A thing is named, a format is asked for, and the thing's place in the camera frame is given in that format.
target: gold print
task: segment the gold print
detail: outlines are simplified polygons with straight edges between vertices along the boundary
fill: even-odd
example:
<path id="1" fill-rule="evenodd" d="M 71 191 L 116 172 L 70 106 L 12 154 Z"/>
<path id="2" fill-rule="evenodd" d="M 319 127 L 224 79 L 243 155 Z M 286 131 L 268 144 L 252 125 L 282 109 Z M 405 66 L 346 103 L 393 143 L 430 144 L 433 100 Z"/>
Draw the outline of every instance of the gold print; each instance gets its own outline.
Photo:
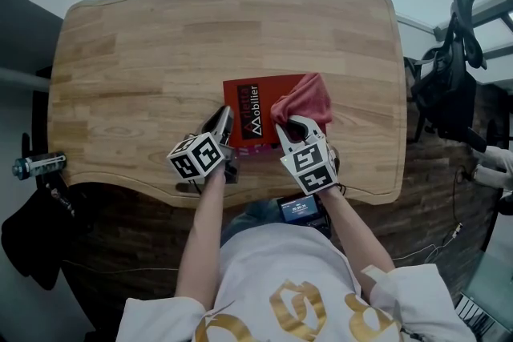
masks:
<path id="1" fill-rule="evenodd" d="M 235 336 L 237 342 L 257 342 L 257 340 L 251 336 L 251 332 L 249 331 L 248 327 L 239 318 L 233 315 L 220 313 L 230 305 L 210 315 L 205 315 L 201 319 L 201 322 L 197 326 L 194 335 L 196 342 L 208 342 L 207 329 L 210 327 L 226 329 L 227 331 L 231 332 L 233 336 Z"/>
<path id="2" fill-rule="evenodd" d="M 401 340 L 399 339 L 399 331 L 401 330 L 401 326 L 396 320 L 389 319 L 388 316 L 386 316 L 379 309 L 374 309 L 368 305 L 362 304 L 359 300 L 357 300 L 356 295 L 354 294 L 345 296 L 344 301 L 345 304 L 354 312 L 354 315 L 351 316 L 351 319 L 349 320 L 349 329 L 358 342 L 370 342 L 371 340 L 374 340 L 391 325 L 395 325 L 397 327 L 398 340 Z M 372 309 L 378 315 L 379 329 L 377 331 L 366 324 L 363 318 L 363 312 L 366 309 Z"/>
<path id="3" fill-rule="evenodd" d="M 281 298 L 281 292 L 285 289 L 297 292 L 291 300 L 297 319 L 289 312 L 285 302 Z M 315 329 L 303 322 L 307 313 L 305 300 L 310 302 L 315 314 L 317 315 L 317 327 Z M 281 328 L 287 333 L 291 333 L 300 339 L 313 342 L 326 322 L 326 311 L 324 309 L 324 304 L 322 303 L 321 294 L 316 287 L 308 282 L 303 282 L 298 286 L 293 284 L 291 281 L 286 280 L 271 295 L 269 303 L 271 304 L 271 307 L 273 307 L 274 315 L 276 316 Z"/>

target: smartphone screen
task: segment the smartphone screen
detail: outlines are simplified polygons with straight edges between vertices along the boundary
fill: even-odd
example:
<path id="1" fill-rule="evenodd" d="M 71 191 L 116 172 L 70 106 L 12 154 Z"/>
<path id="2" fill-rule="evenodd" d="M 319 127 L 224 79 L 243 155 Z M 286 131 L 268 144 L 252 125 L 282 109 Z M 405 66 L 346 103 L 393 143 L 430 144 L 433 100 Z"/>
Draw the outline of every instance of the smartphone screen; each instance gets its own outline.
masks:
<path id="1" fill-rule="evenodd" d="M 308 215 L 319 212 L 313 195 L 295 199 L 289 203 L 283 203 L 281 205 L 281 210 L 283 211 L 283 217 L 285 218 L 286 223 L 290 223 L 296 219 L 304 218 Z"/>

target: book cover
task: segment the book cover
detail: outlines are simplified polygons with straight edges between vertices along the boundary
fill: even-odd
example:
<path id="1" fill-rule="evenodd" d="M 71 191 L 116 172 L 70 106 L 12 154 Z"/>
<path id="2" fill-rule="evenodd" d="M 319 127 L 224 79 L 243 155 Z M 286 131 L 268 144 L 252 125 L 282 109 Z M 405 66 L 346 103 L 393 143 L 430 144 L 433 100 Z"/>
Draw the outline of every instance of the book cover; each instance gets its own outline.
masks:
<path id="1" fill-rule="evenodd" d="M 235 114 L 230 146 L 280 143 L 271 120 L 271 106 L 282 95 L 288 95 L 303 76 L 290 74 L 223 82 L 224 104 Z"/>

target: pink cloth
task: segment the pink cloth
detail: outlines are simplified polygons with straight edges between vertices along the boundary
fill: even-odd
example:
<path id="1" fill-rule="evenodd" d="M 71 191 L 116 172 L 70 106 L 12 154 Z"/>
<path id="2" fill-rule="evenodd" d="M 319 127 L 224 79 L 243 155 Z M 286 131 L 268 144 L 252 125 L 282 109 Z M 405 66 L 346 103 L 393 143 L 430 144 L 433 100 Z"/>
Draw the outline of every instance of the pink cloth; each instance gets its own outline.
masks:
<path id="1" fill-rule="evenodd" d="M 326 124 L 333 121 L 331 99 L 319 73 L 308 73 L 290 91 L 271 107 L 271 119 L 286 124 L 290 115 L 302 115 L 315 120 L 323 133 Z"/>

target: office chair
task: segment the office chair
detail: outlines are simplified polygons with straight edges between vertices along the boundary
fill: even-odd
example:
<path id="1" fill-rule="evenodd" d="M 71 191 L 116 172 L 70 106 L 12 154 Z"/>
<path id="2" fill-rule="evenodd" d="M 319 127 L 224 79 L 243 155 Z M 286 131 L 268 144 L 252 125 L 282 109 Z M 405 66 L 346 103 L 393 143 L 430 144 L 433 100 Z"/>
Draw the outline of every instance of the office chair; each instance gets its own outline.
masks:
<path id="1" fill-rule="evenodd" d="M 476 151 L 487 148 L 487 142 L 472 130 L 476 85 L 466 62 L 487 69 L 472 28 L 473 4 L 474 0 L 453 0 L 442 46 L 429 49 L 422 60 L 404 58 L 414 76 L 411 95 L 420 112 L 415 137 L 408 143 L 420 139 L 427 119 L 431 122 L 427 132 L 438 130 L 440 138 L 467 143 Z"/>

